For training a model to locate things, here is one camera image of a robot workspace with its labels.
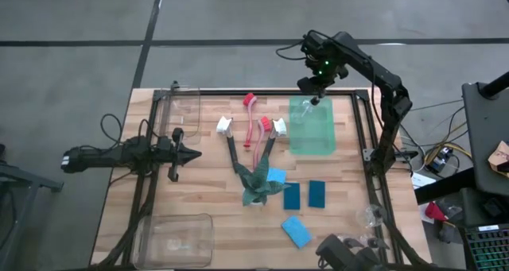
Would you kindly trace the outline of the white paper sheet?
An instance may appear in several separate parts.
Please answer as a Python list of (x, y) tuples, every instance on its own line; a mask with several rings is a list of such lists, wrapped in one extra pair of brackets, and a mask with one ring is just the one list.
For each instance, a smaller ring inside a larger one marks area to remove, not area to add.
[(411, 176), (411, 182), (413, 185), (413, 189), (416, 190), (416, 189), (422, 188), (426, 185), (433, 184), (436, 182), (436, 180), (434, 178), (414, 172)]

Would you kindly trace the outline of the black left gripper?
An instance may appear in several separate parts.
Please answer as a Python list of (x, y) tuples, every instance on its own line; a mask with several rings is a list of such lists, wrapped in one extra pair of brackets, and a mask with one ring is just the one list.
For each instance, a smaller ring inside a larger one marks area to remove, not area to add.
[(190, 161), (199, 158), (202, 152), (187, 148), (182, 144), (184, 131), (182, 128), (175, 128), (172, 136), (160, 136), (157, 140), (157, 161), (162, 164), (171, 164), (168, 178), (172, 182), (178, 181), (177, 165), (186, 165)]

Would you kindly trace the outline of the red brush pink handle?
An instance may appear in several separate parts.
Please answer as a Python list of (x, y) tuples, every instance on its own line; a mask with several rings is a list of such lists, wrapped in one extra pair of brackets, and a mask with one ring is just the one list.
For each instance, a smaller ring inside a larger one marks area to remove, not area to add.
[(263, 116), (258, 120), (258, 140), (256, 143), (256, 146), (254, 148), (254, 155), (253, 155), (253, 168), (256, 168), (259, 161), (259, 146), (261, 145), (261, 142), (263, 138), (265, 137), (266, 132), (271, 131), (271, 123), (268, 117)]
[(252, 129), (253, 129), (253, 118), (252, 118), (252, 107), (257, 101), (257, 97), (253, 93), (248, 93), (243, 100), (243, 105), (247, 108), (247, 116), (248, 116), (248, 129), (246, 134), (246, 140), (243, 144), (244, 147), (249, 148), (251, 146), (251, 137), (252, 137)]

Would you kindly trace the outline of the red object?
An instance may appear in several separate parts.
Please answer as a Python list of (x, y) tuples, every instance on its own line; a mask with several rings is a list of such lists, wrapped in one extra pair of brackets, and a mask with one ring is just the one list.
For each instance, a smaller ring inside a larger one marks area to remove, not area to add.
[(435, 202), (430, 202), (425, 208), (425, 216), (427, 218), (438, 220), (438, 221), (447, 221), (448, 217), (441, 211), (438, 205)]

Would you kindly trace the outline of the white brush black handle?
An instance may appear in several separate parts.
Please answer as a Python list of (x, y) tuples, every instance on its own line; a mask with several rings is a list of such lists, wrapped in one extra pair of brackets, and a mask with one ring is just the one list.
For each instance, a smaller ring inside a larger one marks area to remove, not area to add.
[(262, 152), (262, 156), (269, 156), (274, 146), (275, 140), (278, 137), (284, 137), (287, 135), (286, 123), (283, 118), (273, 120), (271, 122), (271, 130), (267, 139), (265, 148)]
[(216, 126), (216, 132), (226, 137), (232, 168), (234, 169), (234, 172), (237, 172), (236, 165), (238, 164), (238, 156), (235, 147), (235, 138), (231, 129), (232, 121), (232, 118), (225, 118), (222, 116)]

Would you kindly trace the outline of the grey metal stand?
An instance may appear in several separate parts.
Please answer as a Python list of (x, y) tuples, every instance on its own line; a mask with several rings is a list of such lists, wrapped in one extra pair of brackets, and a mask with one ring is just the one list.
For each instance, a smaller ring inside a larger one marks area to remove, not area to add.
[(63, 181), (9, 165), (0, 144), (0, 271), (9, 271), (40, 188), (60, 192)]

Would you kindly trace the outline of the brown cardboard box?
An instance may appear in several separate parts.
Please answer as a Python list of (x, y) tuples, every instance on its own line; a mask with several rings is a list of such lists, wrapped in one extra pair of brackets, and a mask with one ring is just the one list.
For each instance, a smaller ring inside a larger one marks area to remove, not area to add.
[(509, 144), (501, 141), (488, 158), (491, 169), (499, 174), (509, 177)]

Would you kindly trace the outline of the black cart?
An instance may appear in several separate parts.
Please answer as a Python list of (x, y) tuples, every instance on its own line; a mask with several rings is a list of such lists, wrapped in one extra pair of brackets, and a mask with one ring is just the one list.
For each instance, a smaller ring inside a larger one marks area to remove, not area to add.
[(458, 194), (461, 226), (509, 224), (509, 177), (493, 169), (488, 158), (509, 142), (509, 72), (490, 83), (462, 86), (472, 167), (417, 188), (419, 204)]

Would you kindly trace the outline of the black metal table frame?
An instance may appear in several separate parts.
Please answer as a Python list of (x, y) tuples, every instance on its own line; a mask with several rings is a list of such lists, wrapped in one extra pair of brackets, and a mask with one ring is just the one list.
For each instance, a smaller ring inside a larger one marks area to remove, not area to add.
[[(252, 110), (253, 128), (263, 116), (289, 118), (289, 99), (299, 91), (273, 89), (256, 91)], [(336, 150), (327, 156), (297, 155), (289, 150), (289, 138), (278, 138), (270, 154), (270, 166), (286, 170), (286, 181), (300, 184), (301, 207), (283, 208), (283, 194), (270, 196), (262, 207), (243, 206), (243, 186), (232, 165), (227, 140), (216, 132), (222, 116), (232, 118), (239, 162), (251, 167), (258, 139), (246, 148), (248, 129), (245, 94), (239, 89), (201, 92), (201, 140), (190, 149), (202, 156), (181, 166), (179, 179), (168, 178), (162, 166), (157, 181), (153, 215), (209, 214), (214, 227), (214, 250), (209, 265), (214, 270), (230, 269), (314, 269), (316, 249), (330, 234), (369, 234), (360, 226), (356, 212), (369, 205), (363, 150), (370, 147), (373, 126), (361, 90), (337, 89), (332, 100)], [(309, 206), (309, 181), (325, 182), (325, 208)], [(313, 239), (298, 249), (282, 229), (290, 216), (298, 217)]]

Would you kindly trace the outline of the wide clear plastic bin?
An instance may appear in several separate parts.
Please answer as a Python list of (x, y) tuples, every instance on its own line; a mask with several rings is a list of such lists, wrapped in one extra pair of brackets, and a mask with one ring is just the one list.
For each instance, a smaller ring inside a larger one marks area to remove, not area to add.
[(209, 214), (151, 215), (138, 224), (131, 263), (140, 270), (203, 268), (210, 265), (213, 250)]

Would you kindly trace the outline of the clear glass pump bottle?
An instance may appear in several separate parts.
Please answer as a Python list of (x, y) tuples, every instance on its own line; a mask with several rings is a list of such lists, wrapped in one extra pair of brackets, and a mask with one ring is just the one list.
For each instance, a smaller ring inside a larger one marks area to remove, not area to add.
[(337, 237), (349, 249), (357, 248), (357, 247), (359, 247), (359, 248), (364, 247), (364, 245), (357, 238), (352, 237), (350, 235), (339, 234)]
[(381, 238), (376, 238), (375, 236), (371, 236), (370, 234), (363, 234), (360, 236), (360, 242), (373, 250), (389, 250), (390, 247), (384, 242)]
[(303, 123), (308, 116), (311, 115), (315, 106), (320, 103), (321, 99), (317, 96), (311, 99), (304, 99), (295, 106), (294, 112), (291, 114), (292, 119), (296, 123)]
[(383, 224), (386, 211), (383, 207), (370, 204), (356, 212), (357, 223), (364, 228), (374, 228)]

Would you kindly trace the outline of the green translucent plastic bin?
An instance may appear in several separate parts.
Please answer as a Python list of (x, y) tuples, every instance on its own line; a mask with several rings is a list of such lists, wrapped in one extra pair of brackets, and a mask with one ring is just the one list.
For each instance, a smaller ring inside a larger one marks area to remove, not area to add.
[(291, 114), (304, 99), (310, 97), (293, 96), (289, 99), (289, 150), (297, 155), (330, 155), (336, 150), (332, 100), (322, 99), (303, 123), (296, 123)]

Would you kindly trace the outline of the blue scrub sponge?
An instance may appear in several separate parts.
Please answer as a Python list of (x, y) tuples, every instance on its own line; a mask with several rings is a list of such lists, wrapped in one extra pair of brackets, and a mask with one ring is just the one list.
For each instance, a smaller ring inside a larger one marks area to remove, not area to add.
[(283, 190), (283, 208), (285, 210), (296, 211), (301, 207), (300, 184), (287, 182)]
[(309, 181), (309, 206), (325, 208), (325, 182), (320, 180)]
[(275, 181), (281, 184), (286, 182), (286, 170), (279, 168), (269, 168), (266, 180), (268, 182)]
[(313, 239), (311, 233), (296, 216), (290, 216), (286, 221), (284, 221), (282, 223), (282, 229), (298, 249), (302, 249)]

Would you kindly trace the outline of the tall clear plastic bin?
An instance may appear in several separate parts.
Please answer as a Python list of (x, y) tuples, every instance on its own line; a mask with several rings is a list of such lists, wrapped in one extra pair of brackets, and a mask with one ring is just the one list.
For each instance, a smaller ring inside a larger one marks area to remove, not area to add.
[(153, 131), (157, 136), (168, 136), (175, 128), (184, 131), (186, 145), (201, 140), (201, 94), (198, 87), (174, 83), (171, 88), (154, 91), (157, 102)]

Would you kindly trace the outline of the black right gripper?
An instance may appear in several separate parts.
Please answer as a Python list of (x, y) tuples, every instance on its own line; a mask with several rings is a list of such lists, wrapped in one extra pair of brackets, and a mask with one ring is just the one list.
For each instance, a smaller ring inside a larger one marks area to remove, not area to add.
[(340, 46), (331, 37), (317, 31), (309, 31), (301, 43), (305, 54), (305, 66), (312, 71), (312, 76), (297, 81), (303, 93), (313, 93), (312, 100), (324, 98), (324, 91), (335, 83), (336, 77), (348, 76), (346, 60)]

